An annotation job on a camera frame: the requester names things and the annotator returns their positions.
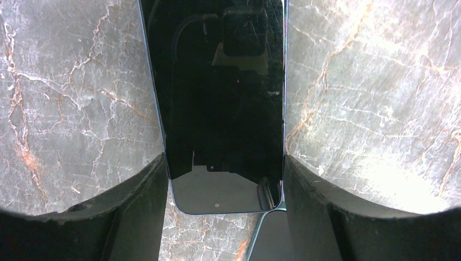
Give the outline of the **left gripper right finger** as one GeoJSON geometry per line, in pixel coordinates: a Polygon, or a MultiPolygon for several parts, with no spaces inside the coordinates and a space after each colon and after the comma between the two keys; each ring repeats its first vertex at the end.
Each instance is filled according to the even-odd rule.
{"type": "Polygon", "coordinates": [[[284,159],[296,260],[460,260],[460,209],[416,214],[356,196],[284,159]]]}

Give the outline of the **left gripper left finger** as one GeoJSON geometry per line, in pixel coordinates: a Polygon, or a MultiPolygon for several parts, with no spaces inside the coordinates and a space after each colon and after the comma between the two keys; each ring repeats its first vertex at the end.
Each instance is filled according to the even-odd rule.
{"type": "Polygon", "coordinates": [[[1,210],[1,260],[157,260],[169,178],[164,154],[64,212],[1,210]]]}

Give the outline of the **blue-edged black smartphone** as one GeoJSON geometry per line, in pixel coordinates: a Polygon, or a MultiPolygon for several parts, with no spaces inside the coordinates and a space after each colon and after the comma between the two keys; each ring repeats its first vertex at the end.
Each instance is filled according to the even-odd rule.
{"type": "Polygon", "coordinates": [[[191,215],[282,197],[285,1],[141,1],[172,196],[191,215]]]}

